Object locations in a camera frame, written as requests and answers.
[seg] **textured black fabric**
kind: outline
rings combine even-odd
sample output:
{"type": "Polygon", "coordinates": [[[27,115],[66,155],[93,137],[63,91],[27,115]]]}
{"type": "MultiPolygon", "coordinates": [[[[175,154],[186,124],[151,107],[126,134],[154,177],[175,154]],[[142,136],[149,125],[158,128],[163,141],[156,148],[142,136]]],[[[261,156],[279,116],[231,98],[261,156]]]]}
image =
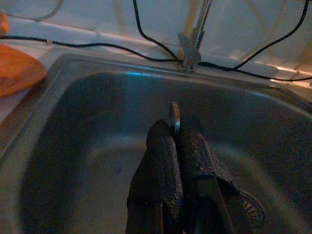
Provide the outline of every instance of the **textured black fabric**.
{"type": "Polygon", "coordinates": [[[127,204],[162,203],[173,220],[183,199],[176,145],[170,128],[159,120],[147,135],[147,151],[132,179],[127,204]]]}
{"type": "Polygon", "coordinates": [[[181,159],[180,170],[188,183],[197,178],[215,175],[237,189],[226,166],[218,160],[201,133],[199,121],[188,117],[181,125],[178,137],[178,153],[181,159]]]}

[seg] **faucet handle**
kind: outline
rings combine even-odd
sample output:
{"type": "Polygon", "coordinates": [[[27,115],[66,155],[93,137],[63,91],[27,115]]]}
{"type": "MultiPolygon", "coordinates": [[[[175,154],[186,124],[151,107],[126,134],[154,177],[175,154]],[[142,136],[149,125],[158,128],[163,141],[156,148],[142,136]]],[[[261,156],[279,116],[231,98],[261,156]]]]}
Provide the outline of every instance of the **faucet handle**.
{"type": "Polygon", "coordinates": [[[183,67],[188,69],[193,65],[198,64],[201,61],[201,55],[199,51],[192,45],[190,40],[182,32],[178,33],[177,36],[184,51],[183,67]]]}

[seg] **sink drain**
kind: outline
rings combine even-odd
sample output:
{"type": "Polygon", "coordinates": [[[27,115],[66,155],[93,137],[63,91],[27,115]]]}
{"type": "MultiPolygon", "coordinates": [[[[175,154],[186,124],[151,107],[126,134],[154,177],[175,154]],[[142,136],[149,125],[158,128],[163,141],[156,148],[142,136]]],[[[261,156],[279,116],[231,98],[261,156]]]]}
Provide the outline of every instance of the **sink drain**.
{"type": "Polygon", "coordinates": [[[265,215],[261,203],[249,192],[240,191],[243,198],[243,206],[255,231],[259,231],[265,223],[265,215]]]}

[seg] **sink basin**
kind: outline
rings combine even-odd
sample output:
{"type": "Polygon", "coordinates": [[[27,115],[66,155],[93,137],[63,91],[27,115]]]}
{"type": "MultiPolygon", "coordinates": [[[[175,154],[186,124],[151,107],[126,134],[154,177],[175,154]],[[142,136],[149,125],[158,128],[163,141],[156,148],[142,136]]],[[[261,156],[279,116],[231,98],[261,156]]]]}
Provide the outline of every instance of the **sink basin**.
{"type": "Polygon", "coordinates": [[[16,110],[26,121],[1,153],[3,233],[125,233],[145,137],[168,120],[171,101],[198,116],[215,154],[259,205],[258,233],[312,233],[308,103],[270,83],[74,55],[59,58],[16,110]]]}

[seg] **wooden board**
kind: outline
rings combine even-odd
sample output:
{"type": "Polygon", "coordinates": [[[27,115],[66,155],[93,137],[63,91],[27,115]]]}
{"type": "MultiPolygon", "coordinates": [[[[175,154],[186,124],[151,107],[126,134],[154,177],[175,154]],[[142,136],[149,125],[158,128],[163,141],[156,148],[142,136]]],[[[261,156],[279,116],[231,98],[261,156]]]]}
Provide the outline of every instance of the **wooden board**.
{"type": "Polygon", "coordinates": [[[28,88],[46,74],[46,68],[38,60],[0,44],[0,97],[28,88]]]}

